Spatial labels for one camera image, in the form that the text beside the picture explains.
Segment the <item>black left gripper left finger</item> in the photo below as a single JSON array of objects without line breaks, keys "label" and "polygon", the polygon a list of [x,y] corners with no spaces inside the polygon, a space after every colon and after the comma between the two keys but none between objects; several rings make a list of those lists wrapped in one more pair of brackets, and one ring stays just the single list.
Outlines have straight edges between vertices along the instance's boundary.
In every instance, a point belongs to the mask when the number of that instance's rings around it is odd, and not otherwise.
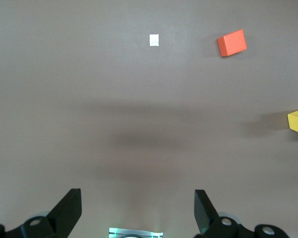
[{"label": "black left gripper left finger", "polygon": [[0,224],[0,238],[68,238],[81,217],[81,189],[72,188],[45,216],[35,216],[6,231]]}]

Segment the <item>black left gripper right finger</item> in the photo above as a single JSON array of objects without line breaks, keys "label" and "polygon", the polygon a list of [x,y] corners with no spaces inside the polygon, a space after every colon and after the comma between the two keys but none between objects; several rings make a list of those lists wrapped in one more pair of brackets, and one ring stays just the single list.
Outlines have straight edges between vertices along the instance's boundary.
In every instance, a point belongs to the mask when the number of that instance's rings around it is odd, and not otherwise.
[{"label": "black left gripper right finger", "polygon": [[194,238],[288,238],[282,229],[259,224],[251,231],[228,216],[220,216],[204,190],[195,190],[194,217],[199,234]]}]

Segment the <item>yellow wooden block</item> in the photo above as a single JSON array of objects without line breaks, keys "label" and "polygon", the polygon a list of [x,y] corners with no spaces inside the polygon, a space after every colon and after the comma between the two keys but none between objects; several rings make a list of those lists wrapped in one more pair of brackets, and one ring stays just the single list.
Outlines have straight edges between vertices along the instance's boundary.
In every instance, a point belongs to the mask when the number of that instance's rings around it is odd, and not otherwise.
[{"label": "yellow wooden block", "polygon": [[298,110],[288,114],[289,128],[298,132]]}]

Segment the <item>orange wooden block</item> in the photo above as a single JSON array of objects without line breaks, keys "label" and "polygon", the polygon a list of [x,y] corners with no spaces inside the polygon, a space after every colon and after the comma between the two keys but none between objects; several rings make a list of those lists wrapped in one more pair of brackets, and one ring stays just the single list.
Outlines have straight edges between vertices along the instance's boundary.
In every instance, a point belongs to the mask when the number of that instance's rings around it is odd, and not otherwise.
[{"label": "orange wooden block", "polygon": [[228,57],[247,49],[247,43],[243,29],[217,38],[217,44],[221,57]]}]

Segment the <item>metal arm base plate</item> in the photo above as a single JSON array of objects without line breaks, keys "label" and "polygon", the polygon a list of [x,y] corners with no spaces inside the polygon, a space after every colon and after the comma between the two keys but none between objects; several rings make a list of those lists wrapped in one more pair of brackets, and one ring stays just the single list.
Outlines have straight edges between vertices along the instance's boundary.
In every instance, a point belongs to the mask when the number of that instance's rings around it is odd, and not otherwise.
[{"label": "metal arm base plate", "polygon": [[109,228],[108,238],[163,238],[163,233],[122,228]]}]

